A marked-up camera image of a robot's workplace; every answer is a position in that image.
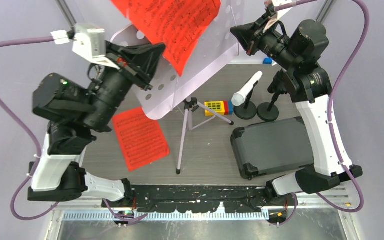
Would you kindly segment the red sheet music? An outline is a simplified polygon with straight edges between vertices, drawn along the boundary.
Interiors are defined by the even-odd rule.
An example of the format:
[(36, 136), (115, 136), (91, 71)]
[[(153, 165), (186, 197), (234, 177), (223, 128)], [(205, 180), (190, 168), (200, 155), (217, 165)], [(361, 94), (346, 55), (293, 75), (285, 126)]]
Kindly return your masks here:
[(112, 4), (150, 43), (165, 44), (163, 56), (179, 76), (222, 5), (219, 0), (114, 0)]
[(159, 122), (148, 118), (142, 107), (115, 115), (112, 123), (129, 172), (152, 164), (171, 153)]

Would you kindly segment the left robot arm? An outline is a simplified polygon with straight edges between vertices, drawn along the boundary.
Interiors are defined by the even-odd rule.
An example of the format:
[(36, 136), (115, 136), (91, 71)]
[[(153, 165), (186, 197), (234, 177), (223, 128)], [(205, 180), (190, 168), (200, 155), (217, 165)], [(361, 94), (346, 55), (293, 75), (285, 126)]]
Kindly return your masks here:
[(79, 158), (109, 122), (133, 86), (152, 89), (165, 44), (120, 46), (106, 43), (110, 66), (91, 63), (96, 75), (86, 88), (58, 74), (47, 75), (33, 92), (32, 111), (48, 120), (41, 158), (33, 169), (27, 198), (32, 202), (68, 202), (94, 197), (128, 207), (133, 191), (126, 178), (109, 180), (81, 167)]

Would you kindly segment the white music stand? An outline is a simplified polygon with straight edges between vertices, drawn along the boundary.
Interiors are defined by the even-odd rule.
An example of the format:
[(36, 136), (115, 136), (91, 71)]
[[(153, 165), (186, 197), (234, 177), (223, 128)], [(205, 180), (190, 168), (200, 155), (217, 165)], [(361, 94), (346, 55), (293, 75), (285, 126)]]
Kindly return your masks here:
[(192, 98), (192, 94), (226, 65), (244, 55), (244, 51), (230, 29), (243, 25), (246, 17), (245, 0), (223, 0), (216, 16), (198, 40), (184, 70), (179, 75), (174, 64), (161, 59), (149, 91), (133, 88), (145, 115), (151, 120), (160, 120), (178, 105), (186, 112), (183, 117), (182, 134), (176, 174), (181, 173), (186, 130), (193, 130), (192, 109), (204, 105)]

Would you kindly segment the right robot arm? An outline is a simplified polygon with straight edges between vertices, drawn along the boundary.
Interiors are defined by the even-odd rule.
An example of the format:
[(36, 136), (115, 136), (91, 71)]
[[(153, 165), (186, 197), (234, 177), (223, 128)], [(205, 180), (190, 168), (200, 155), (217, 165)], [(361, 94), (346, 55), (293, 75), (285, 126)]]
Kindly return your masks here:
[(268, 88), (274, 96), (288, 94), (303, 119), (314, 163), (266, 183), (265, 198), (279, 205), (286, 195), (319, 194), (344, 182), (356, 183), (363, 168), (349, 158), (333, 108), (333, 87), (318, 64), (329, 45), (326, 28), (315, 20), (302, 21), (292, 36), (266, 29), (267, 20), (232, 27), (231, 34), (249, 56), (262, 52), (280, 67)]

